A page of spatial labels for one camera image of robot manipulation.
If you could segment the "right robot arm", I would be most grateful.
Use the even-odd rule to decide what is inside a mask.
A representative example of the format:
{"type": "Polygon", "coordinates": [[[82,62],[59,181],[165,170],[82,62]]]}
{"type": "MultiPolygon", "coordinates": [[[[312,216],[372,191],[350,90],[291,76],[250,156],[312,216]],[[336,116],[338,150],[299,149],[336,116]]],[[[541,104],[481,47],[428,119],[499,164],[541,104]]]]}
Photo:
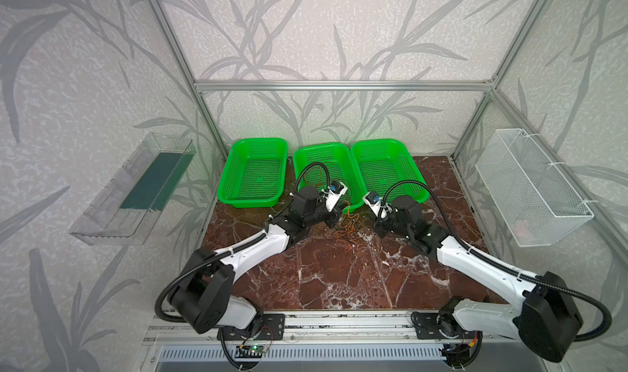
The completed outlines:
{"type": "Polygon", "coordinates": [[[409,195],[389,200],[403,182],[384,195],[367,193],[363,200],[375,215],[379,236],[402,236],[412,249],[461,272],[491,290],[503,303],[452,298],[441,308],[444,334],[453,330],[486,332],[516,339],[548,362],[562,362],[572,344],[606,334],[612,313],[595,298],[567,288],[553,272],[538,275],[497,259],[463,241],[451,221],[427,223],[419,203],[409,195]]]}

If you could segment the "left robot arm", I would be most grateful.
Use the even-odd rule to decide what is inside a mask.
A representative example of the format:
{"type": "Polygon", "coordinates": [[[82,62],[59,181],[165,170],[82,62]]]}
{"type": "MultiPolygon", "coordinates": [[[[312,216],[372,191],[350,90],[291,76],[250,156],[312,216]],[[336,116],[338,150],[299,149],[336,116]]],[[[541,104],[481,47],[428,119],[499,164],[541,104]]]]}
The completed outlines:
{"type": "Polygon", "coordinates": [[[186,323],[198,334],[233,328],[250,338],[258,335],[263,312],[233,295],[233,285],[261,262],[297,245],[317,224],[333,228],[348,206],[344,199],[348,186],[333,179],[322,162],[312,166],[325,175],[322,189],[298,184],[286,206],[269,216],[253,236],[222,249],[196,250],[157,296],[155,315],[162,321],[186,323]]]}

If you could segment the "middle green plastic basket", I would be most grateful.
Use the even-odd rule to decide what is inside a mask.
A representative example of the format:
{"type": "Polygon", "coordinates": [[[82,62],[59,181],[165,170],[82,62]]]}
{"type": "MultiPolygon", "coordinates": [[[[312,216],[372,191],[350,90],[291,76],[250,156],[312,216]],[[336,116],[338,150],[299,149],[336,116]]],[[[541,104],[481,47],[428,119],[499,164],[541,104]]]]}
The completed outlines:
{"type": "Polygon", "coordinates": [[[313,162],[321,162],[329,170],[330,179],[342,182],[348,191],[343,198],[349,200],[345,213],[353,213],[364,205],[366,184],[362,178],[358,163],[350,149],[343,143],[324,143],[303,147],[294,153],[295,176],[299,177],[304,169],[313,162]]]}

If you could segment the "green plastic basket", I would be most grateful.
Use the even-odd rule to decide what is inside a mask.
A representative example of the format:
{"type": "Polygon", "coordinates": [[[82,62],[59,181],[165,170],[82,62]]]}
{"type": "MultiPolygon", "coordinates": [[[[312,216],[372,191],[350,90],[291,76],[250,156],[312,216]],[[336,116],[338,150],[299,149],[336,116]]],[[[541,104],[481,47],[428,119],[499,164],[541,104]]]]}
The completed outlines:
{"type": "Polygon", "coordinates": [[[350,152],[360,171],[364,187],[352,197],[351,209],[364,205],[363,197],[368,192],[376,192],[381,197],[392,185],[405,180],[415,180],[426,184],[410,151],[394,139],[360,141],[351,146],[350,152]]]}
{"type": "Polygon", "coordinates": [[[246,138],[233,144],[218,186],[218,199],[239,209],[273,207],[284,192],[288,143],[246,138]]]}
{"type": "Polygon", "coordinates": [[[366,184],[362,178],[358,163],[350,149],[343,143],[324,143],[303,147],[294,153],[295,176],[299,177],[304,169],[313,162],[321,162],[329,170],[330,179],[342,182],[348,191],[343,198],[349,200],[345,213],[353,213],[364,205],[366,184]]]}

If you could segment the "right green plastic basket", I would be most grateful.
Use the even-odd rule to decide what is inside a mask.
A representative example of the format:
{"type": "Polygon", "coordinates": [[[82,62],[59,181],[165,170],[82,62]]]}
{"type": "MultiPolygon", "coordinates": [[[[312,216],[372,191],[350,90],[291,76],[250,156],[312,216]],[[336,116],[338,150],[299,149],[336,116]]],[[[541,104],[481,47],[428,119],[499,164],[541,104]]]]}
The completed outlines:
{"type": "Polygon", "coordinates": [[[405,180],[415,180],[426,184],[410,151],[394,139],[360,141],[351,146],[350,152],[360,171],[364,187],[352,197],[351,209],[364,205],[363,197],[368,192],[376,192],[381,197],[392,185],[405,180]]]}

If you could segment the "left green plastic basket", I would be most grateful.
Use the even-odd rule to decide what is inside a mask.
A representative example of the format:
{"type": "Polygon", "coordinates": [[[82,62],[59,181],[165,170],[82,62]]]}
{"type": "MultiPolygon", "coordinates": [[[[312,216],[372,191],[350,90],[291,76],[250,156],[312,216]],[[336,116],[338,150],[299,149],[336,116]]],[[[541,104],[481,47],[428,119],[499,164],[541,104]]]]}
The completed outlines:
{"type": "Polygon", "coordinates": [[[284,192],[288,143],[246,138],[233,144],[218,186],[218,199],[239,209],[273,207],[284,192]]]}

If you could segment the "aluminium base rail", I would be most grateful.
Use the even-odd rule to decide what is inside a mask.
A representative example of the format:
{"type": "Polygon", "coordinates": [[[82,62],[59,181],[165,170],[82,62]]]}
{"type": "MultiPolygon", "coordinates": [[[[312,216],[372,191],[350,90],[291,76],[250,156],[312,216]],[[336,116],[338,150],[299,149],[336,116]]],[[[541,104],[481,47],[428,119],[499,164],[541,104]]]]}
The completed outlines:
{"type": "Polygon", "coordinates": [[[302,310],[279,311],[263,315],[255,338],[274,344],[326,343],[403,343],[431,341],[455,343],[470,341],[474,327],[485,339],[518,341],[518,329],[505,324],[515,310],[493,304],[488,321],[456,323],[447,333],[445,319],[436,310],[302,310]]]}

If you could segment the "aluminium frame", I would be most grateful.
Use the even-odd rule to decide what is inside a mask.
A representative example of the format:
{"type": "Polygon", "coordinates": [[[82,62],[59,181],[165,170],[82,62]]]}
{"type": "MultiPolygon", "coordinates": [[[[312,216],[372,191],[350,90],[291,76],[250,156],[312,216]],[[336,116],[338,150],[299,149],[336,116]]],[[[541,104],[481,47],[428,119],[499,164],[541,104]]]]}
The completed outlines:
{"type": "MultiPolygon", "coordinates": [[[[329,92],[335,104],[325,128],[333,128],[349,102],[361,102],[361,125],[378,128],[392,107],[378,102],[385,89],[407,90],[406,79],[391,79],[389,68],[406,53],[454,53],[422,43],[423,35],[465,0],[452,0],[415,23],[407,16],[397,39],[365,63],[349,66],[340,37],[335,38],[339,72],[315,79],[287,66],[268,63],[271,45],[285,28],[267,30],[260,46],[253,41],[270,0],[255,0],[249,12],[235,11],[242,42],[231,55],[216,60],[195,84],[213,82],[222,97],[245,89],[245,83],[268,83],[279,93],[287,84],[311,93],[329,92]]],[[[494,0],[508,9],[520,0],[494,0]]],[[[597,245],[615,253],[601,290],[610,301],[614,324],[599,344],[627,335],[627,0],[549,0],[548,12],[533,35],[519,34],[521,50],[508,53],[492,79],[505,102],[523,117],[538,137],[572,172],[597,215],[597,245]]]]}

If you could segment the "clear acrylic wall shelf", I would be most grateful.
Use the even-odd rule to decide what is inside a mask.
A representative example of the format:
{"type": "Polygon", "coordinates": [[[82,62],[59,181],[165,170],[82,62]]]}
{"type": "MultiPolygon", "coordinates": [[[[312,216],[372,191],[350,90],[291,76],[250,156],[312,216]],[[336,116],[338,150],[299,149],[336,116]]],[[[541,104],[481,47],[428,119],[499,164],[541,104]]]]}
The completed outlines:
{"type": "Polygon", "coordinates": [[[195,155],[191,138],[148,133],[70,234],[90,246],[143,245],[195,155]]]}

